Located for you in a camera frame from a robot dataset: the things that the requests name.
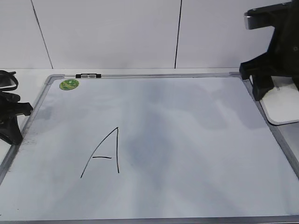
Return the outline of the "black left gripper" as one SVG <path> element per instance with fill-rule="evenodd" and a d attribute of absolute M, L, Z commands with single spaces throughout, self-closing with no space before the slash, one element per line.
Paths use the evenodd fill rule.
<path fill-rule="evenodd" d="M 10 145 L 18 145 L 23 140 L 17 116 L 29 116 L 33 111 L 29 102 L 20 103 L 20 99 L 18 94 L 0 93 L 0 139 Z"/>

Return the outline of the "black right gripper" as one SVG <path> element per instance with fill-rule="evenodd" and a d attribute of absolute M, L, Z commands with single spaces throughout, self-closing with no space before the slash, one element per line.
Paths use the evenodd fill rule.
<path fill-rule="evenodd" d="M 271 76 L 299 77 L 299 2 L 290 2 L 286 20 L 274 27 L 267 51 L 240 64 L 242 79 L 252 76 L 255 101 L 274 88 Z"/>

